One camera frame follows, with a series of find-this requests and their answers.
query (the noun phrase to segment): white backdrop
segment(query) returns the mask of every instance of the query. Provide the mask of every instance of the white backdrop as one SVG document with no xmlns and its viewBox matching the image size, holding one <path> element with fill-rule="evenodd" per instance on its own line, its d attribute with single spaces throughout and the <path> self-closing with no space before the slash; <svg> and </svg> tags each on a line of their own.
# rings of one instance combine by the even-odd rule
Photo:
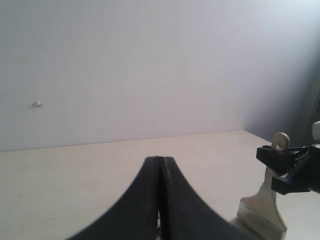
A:
<svg viewBox="0 0 320 240">
<path fill-rule="evenodd" d="M 291 133 L 319 52 L 319 0 L 1 1 L 0 151 Z"/>
</svg>

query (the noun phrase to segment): table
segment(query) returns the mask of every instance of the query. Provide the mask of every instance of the table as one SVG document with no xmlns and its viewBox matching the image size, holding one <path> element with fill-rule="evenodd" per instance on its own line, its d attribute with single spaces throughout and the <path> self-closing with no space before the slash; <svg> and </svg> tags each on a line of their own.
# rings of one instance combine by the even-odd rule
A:
<svg viewBox="0 0 320 240">
<path fill-rule="evenodd" d="M 147 156 L 172 156 L 200 197 L 226 220 L 254 195 L 265 166 L 246 131 L 0 153 L 0 239 L 64 240 L 122 195 Z M 320 195 L 278 195 L 286 240 L 320 237 Z"/>
</svg>

